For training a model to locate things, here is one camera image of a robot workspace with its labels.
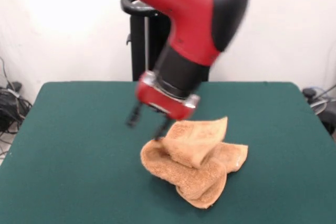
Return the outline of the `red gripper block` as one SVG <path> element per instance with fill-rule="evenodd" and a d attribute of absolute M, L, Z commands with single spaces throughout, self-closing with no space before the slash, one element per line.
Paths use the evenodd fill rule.
<path fill-rule="evenodd" d="M 192 94 L 186 100 L 172 98 L 159 90 L 154 84 L 154 77 L 141 77 L 135 93 L 140 102 L 134 106 L 127 119 L 128 127 L 135 127 L 138 123 L 143 104 L 152 106 L 168 116 L 155 132 L 153 137 L 155 141 L 159 140 L 170 126 L 171 119 L 186 120 L 196 110 L 196 95 Z"/>

